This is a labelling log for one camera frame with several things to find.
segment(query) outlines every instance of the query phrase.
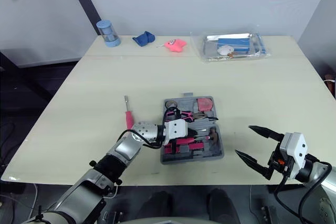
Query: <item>clear plastic package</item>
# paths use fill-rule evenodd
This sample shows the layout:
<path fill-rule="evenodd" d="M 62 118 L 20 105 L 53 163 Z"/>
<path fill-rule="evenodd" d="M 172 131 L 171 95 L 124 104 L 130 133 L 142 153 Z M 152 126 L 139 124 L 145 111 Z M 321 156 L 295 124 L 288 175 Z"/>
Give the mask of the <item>clear plastic package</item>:
<path fill-rule="evenodd" d="M 231 61 L 265 58 L 270 55 L 262 37 L 251 32 L 191 33 L 194 49 L 204 61 Z"/>

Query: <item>wire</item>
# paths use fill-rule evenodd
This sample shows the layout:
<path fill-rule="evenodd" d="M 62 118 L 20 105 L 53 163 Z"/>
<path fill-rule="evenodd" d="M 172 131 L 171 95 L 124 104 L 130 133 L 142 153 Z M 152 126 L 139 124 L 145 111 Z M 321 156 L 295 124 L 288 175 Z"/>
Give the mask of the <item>wire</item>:
<path fill-rule="evenodd" d="M 285 203 L 283 203 L 279 197 L 278 197 L 278 193 L 279 191 L 283 188 L 283 186 L 285 185 L 286 181 L 288 179 L 288 176 L 285 176 L 283 177 L 282 181 L 280 182 L 280 184 L 277 186 L 277 188 L 275 189 L 274 191 L 274 197 L 276 199 L 276 201 L 283 207 L 285 208 L 287 211 L 289 211 L 292 215 L 296 216 L 299 218 L 299 215 L 294 212 L 292 209 L 290 209 Z M 307 220 L 306 218 L 303 218 L 303 220 L 308 223 L 308 224 L 314 224 L 313 222 L 311 222 L 310 220 Z"/>
<path fill-rule="evenodd" d="M 164 122 L 165 122 L 165 119 L 167 117 L 167 113 L 169 111 L 172 111 L 172 110 L 178 110 L 177 107 L 169 107 L 168 109 L 166 109 L 166 111 L 164 112 L 163 114 L 163 118 L 162 118 L 162 129 L 161 129 L 161 132 L 159 133 L 160 136 L 163 136 L 163 130 L 164 130 Z M 131 130 L 131 129 L 127 129 L 127 130 L 124 130 L 120 136 L 118 137 L 117 141 L 119 141 L 124 135 L 126 132 L 131 132 L 133 133 L 134 135 L 138 136 L 141 140 L 145 141 L 146 144 L 144 144 L 143 146 L 145 147 L 148 147 L 148 148 L 151 148 L 151 149 L 160 149 L 162 147 L 162 143 L 163 143 L 163 140 L 160 140 L 158 137 L 156 140 L 157 142 L 149 142 L 147 139 L 145 139 L 142 135 L 140 135 L 140 133 L 136 132 L 135 130 Z"/>
<path fill-rule="evenodd" d="M 27 206 L 26 204 L 22 203 L 21 201 L 19 201 L 19 200 L 17 200 L 17 199 L 14 199 L 14 198 L 12 198 L 12 197 L 10 197 L 10 196 L 0 194 L 0 197 L 4 197 L 4 198 L 10 199 L 10 200 L 13 200 L 13 201 L 19 203 L 20 205 L 22 205 L 22 206 L 24 206 L 24 207 L 27 207 L 27 208 L 29 208 L 29 209 L 33 209 L 33 210 L 35 210 L 35 211 L 38 211 L 38 209 L 36 209 L 36 208 L 32 208 L 32 207 L 30 207 L 30 206 Z"/>
<path fill-rule="evenodd" d="M 248 205 L 248 208 L 250 209 L 251 214 L 253 214 L 253 215 L 256 217 L 257 222 L 260 224 L 260 221 L 259 221 L 259 219 L 258 219 L 258 216 L 257 216 L 254 212 L 252 212 L 252 208 L 251 208 L 251 190 L 252 190 L 252 185 L 250 185 L 249 205 Z"/>
<path fill-rule="evenodd" d="M 332 166 L 331 164 L 329 164 L 328 162 L 320 162 L 323 165 L 327 165 L 328 169 L 327 171 L 316 181 L 316 183 L 308 190 L 308 192 L 306 192 L 306 194 L 303 196 L 303 198 L 300 201 L 299 204 L 299 218 L 301 220 L 302 223 L 304 223 L 305 219 L 302 216 L 302 210 L 303 210 L 303 205 L 306 202 L 306 200 L 308 199 L 308 197 L 312 194 L 312 192 L 319 186 L 321 185 L 321 183 L 324 181 L 324 179 L 330 174 L 331 170 L 332 170 Z"/>
<path fill-rule="evenodd" d="M 12 135 L 12 133 L 14 132 L 15 130 L 15 124 L 13 122 L 9 122 L 9 123 L 4 123 L 0 126 L 0 128 L 6 126 L 6 125 L 11 125 L 12 126 L 12 129 L 10 130 L 9 134 L 7 135 L 7 137 L 5 138 L 5 140 L 1 143 L 0 145 L 0 150 L 2 150 L 2 147 L 4 146 L 4 144 L 6 143 L 6 141 L 9 139 L 9 137 Z"/>
<path fill-rule="evenodd" d="M 6 159 L 7 159 L 8 155 L 9 155 L 9 153 L 11 153 L 11 151 L 14 150 L 15 148 L 20 147 L 21 144 L 22 144 L 22 143 L 18 143 L 18 144 L 16 144 L 16 145 L 14 145 L 13 147 L 11 147 L 11 148 L 7 151 L 7 154 L 6 154 L 5 157 L 3 158 L 3 163 L 6 161 Z"/>
<path fill-rule="evenodd" d="M 116 189 L 115 189 L 115 192 L 114 192 L 114 194 L 113 194 L 113 196 L 111 196 L 111 197 L 104 197 L 104 199 L 114 199 L 115 197 L 116 197 L 116 195 L 117 195 L 117 193 L 118 193 L 118 185 L 116 185 Z"/>
<path fill-rule="evenodd" d="M 141 140 L 144 140 L 147 144 L 144 144 L 143 146 L 146 146 L 148 148 L 152 148 L 152 149 L 158 149 L 156 146 L 153 145 L 153 143 L 150 143 L 147 139 L 145 139 L 142 135 L 140 135 L 138 132 L 136 132 L 135 130 L 131 130 L 131 129 L 127 129 L 127 130 L 124 130 L 120 136 L 118 137 L 118 140 L 119 141 L 122 136 L 125 135 L 126 132 L 131 132 L 133 134 L 135 134 L 136 136 L 138 136 Z"/>
<path fill-rule="evenodd" d="M 32 214 L 33 214 L 33 210 L 34 210 L 34 207 L 35 207 L 35 204 L 36 204 L 36 200 L 37 200 L 37 192 L 38 192 L 37 185 L 36 184 L 33 184 L 33 185 L 35 187 L 35 198 L 34 198 L 34 201 L 33 201 L 33 204 L 32 204 L 32 209 L 30 211 L 28 219 L 30 219 L 31 216 L 32 216 Z"/>
<path fill-rule="evenodd" d="M 15 219 L 15 203 L 14 201 L 12 201 L 12 220 L 10 221 L 10 224 L 14 223 L 14 219 Z"/>

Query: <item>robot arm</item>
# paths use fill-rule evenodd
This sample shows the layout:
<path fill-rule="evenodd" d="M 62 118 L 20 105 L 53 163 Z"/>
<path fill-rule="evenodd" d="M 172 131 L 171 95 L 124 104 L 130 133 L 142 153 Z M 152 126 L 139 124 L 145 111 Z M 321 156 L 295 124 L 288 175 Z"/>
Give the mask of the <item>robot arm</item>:
<path fill-rule="evenodd" d="M 120 185 L 120 176 L 139 153 L 142 146 L 160 148 L 163 142 L 188 135 L 187 123 L 182 120 L 166 122 L 165 126 L 139 122 L 132 130 L 122 133 L 116 144 L 99 161 L 91 161 L 88 170 L 57 201 L 53 210 L 25 223 L 92 224 L 106 205 L 104 195 Z"/>
<path fill-rule="evenodd" d="M 328 216 L 331 221 L 328 223 L 336 223 L 336 211 L 334 208 L 336 206 L 335 167 L 332 167 L 329 163 L 321 162 L 316 157 L 308 154 L 308 147 L 302 133 L 279 134 L 268 128 L 254 125 L 249 126 L 249 128 L 263 137 L 272 138 L 278 142 L 268 161 L 268 167 L 259 165 L 253 157 L 236 150 L 236 153 L 245 164 L 262 174 L 266 179 L 271 179 L 274 170 L 283 174 L 284 178 L 274 192 L 276 200 L 286 210 L 300 218 L 302 223 L 312 223 L 302 216 L 303 204 L 315 188 L 321 185 L 328 197 L 320 197 L 320 211 L 323 211 L 320 216 L 323 216 L 324 222 L 326 222 L 326 216 Z M 288 208 L 277 196 L 287 179 L 296 179 L 309 188 L 299 204 L 298 213 Z"/>

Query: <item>blue cloth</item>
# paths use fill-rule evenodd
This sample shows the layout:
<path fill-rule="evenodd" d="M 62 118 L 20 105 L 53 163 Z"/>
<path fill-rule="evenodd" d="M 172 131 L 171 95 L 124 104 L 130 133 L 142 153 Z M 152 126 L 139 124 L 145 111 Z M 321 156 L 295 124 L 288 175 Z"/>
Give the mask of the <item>blue cloth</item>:
<path fill-rule="evenodd" d="M 149 42 L 155 41 L 155 36 L 148 31 L 145 31 L 142 35 L 132 38 L 140 47 L 147 45 Z"/>

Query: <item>pink tape measure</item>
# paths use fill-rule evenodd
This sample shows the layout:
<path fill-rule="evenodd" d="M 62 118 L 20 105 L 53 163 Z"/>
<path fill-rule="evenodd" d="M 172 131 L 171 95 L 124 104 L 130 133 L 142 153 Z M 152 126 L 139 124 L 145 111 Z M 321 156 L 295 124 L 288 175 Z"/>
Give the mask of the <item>pink tape measure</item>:
<path fill-rule="evenodd" d="M 214 105 L 210 98 L 198 98 L 197 104 L 199 111 L 211 111 Z"/>

